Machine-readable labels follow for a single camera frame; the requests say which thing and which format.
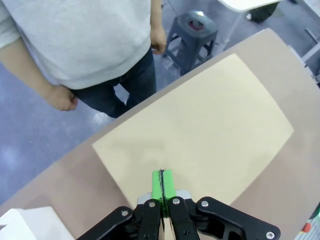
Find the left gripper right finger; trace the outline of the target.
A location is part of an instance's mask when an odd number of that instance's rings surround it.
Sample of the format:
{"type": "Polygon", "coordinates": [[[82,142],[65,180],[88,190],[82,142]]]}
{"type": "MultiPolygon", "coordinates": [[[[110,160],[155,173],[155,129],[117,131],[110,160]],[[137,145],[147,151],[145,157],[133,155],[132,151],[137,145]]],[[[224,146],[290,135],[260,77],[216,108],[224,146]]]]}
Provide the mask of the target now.
{"type": "Polygon", "coordinates": [[[280,229],[212,197],[197,202],[178,195],[171,170],[162,171],[165,216],[177,240],[199,240],[199,234],[216,240],[278,240],[280,229]]]}

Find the person's right hand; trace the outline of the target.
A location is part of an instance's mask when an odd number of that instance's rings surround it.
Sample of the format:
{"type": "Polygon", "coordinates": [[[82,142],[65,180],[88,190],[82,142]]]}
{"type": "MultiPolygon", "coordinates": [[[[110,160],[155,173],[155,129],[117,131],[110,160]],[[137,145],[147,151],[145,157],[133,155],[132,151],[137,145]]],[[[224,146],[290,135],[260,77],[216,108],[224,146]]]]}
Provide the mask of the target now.
{"type": "Polygon", "coordinates": [[[75,110],[78,104],[77,97],[62,85],[50,85],[43,97],[49,105],[60,111],[75,110]]]}

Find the person's left hand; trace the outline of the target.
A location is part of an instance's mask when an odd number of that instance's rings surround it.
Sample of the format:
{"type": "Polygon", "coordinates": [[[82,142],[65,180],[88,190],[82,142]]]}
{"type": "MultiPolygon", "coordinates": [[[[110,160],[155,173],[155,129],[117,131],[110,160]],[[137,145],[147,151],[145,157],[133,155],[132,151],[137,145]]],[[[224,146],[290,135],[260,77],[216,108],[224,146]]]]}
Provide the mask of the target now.
{"type": "Polygon", "coordinates": [[[162,26],[156,26],[151,28],[150,40],[153,54],[161,55],[165,52],[167,38],[165,30],[162,26]]]}

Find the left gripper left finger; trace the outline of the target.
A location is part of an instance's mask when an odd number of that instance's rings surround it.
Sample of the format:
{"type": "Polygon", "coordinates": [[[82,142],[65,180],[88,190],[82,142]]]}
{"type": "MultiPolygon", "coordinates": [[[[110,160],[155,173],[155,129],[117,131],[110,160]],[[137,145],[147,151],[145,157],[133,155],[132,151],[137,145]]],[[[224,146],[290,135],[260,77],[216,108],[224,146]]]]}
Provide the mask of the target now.
{"type": "Polygon", "coordinates": [[[158,240],[163,212],[164,170],[152,173],[151,198],[138,203],[135,209],[119,206],[79,240],[158,240]]]}

